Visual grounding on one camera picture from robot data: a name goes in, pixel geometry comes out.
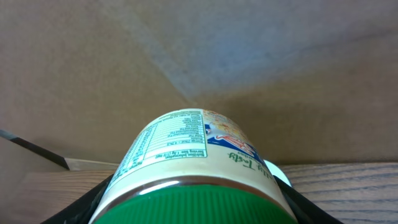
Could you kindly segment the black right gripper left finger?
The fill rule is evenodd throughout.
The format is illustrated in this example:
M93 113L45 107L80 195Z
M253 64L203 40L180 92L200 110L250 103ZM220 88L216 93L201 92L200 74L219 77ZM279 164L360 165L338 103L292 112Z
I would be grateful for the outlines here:
M113 174L41 224L88 224L112 177Z

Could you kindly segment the green lid Knorr jar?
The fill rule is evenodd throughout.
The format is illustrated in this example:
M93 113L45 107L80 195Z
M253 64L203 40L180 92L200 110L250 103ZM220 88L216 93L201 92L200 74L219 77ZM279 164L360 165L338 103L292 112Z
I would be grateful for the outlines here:
M271 171L222 114L164 114L137 136L91 223L296 223Z

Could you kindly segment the grey plastic mesh basket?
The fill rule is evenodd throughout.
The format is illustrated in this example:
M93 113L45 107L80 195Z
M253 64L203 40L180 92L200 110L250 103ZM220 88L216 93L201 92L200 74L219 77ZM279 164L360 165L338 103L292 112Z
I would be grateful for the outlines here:
M70 170L70 168L66 162L66 159L52 151L42 148L42 147L40 147L36 144L33 144L29 141L26 141L25 139L22 139L19 136L9 133L5 130L1 130L1 137L49 160L51 162L54 162L55 164L65 168L66 170Z

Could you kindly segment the white barcode scanner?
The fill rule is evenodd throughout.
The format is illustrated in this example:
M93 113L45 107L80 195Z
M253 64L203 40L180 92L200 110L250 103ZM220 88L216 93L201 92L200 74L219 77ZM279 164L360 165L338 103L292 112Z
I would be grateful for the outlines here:
M264 160L264 163L266 164L267 168L269 169L269 171L272 175L278 177L285 184L292 187L290 180L288 179L288 177L285 175L285 173L279 167L277 167L275 164L273 164L272 162L267 161L267 160Z

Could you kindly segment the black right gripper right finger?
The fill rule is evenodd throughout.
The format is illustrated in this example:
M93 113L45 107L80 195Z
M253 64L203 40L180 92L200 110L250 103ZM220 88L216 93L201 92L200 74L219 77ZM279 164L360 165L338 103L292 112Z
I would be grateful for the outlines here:
M274 178L299 224L343 224L287 185L283 180L277 176L274 176Z

